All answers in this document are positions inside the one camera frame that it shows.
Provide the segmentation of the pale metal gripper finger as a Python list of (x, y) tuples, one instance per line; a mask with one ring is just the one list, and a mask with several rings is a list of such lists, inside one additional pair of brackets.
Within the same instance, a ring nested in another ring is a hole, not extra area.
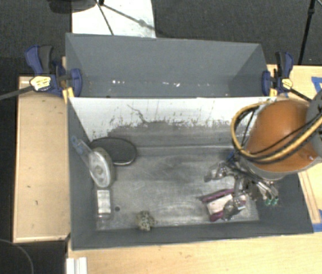
[(237, 207), (233, 204), (225, 205), (223, 208), (223, 220), (230, 220), (237, 214)]
[(234, 209), (242, 211), (246, 208), (247, 196), (246, 194), (235, 195), (233, 197)]

